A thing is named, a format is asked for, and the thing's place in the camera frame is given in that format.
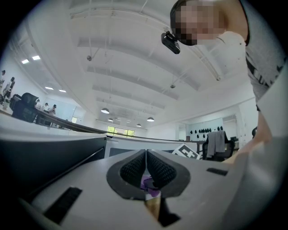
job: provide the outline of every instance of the camera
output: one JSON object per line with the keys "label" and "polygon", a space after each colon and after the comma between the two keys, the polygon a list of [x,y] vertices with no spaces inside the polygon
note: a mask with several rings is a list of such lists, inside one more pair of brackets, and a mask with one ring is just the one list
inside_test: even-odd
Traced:
{"label": "camera", "polygon": [[173,53],[180,53],[180,46],[177,42],[177,39],[169,32],[161,34],[162,44],[165,45],[168,49],[170,49]]}

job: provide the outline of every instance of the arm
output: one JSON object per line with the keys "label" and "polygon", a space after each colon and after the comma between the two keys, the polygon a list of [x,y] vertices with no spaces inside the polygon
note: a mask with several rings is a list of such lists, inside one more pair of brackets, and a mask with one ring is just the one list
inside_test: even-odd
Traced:
{"label": "arm", "polygon": [[272,138],[271,131],[265,121],[261,112],[258,113],[258,127],[255,137],[249,141],[242,149],[240,149],[235,155],[223,161],[224,163],[233,164],[236,157],[241,153],[249,153],[256,145],[261,142],[269,142]]}

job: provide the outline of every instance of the desk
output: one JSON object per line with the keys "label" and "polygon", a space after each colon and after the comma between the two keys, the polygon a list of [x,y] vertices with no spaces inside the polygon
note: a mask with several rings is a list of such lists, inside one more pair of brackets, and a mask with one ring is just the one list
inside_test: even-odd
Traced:
{"label": "desk", "polygon": [[3,105],[0,104],[0,113],[3,113],[7,116],[12,116],[13,111],[9,106],[7,107],[7,109],[3,109]]}

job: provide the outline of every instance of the purple object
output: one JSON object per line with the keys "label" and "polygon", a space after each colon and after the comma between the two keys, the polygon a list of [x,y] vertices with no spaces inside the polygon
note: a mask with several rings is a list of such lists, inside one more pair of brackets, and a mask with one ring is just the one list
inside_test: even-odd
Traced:
{"label": "purple object", "polygon": [[160,190],[154,186],[154,180],[149,176],[142,176],[141,189],[147,191],[152,197],[157,197]]}

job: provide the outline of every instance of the white ceiling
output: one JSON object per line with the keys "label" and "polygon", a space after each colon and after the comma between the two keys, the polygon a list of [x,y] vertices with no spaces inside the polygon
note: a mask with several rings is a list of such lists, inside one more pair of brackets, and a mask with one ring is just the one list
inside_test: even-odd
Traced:
{"label": "white ceiling", "polygon": [[[233,33],[221,36],[225,44],[211,42],[194,47],[180,44],[179,55],[162,45],[160,36],[169,29],[169,13],[175,2],[64,1],[67,27],[63,30],[68,30],[71,36],[71,48],[75,49],[89,83],[86,90],[93,93],[95,104],[112,112],[113,118],[147,123],[149,116],[163,112],[166,106],[187,98],[196,100],[198,92],[221,84],[245,66],[244,42]],[[19,61],[38,55],[32,39],[27,26],[22,24],[12,38]],[[57,61],[61,68],[62,60]],[[41,58],[24,68],[42,88],[61,89],[60,81],[46,66],[49,62]],[[70,92],[72,98],[74,95],[76,92]],[[107,118],[101,115],[99,120],[107,121]]]}

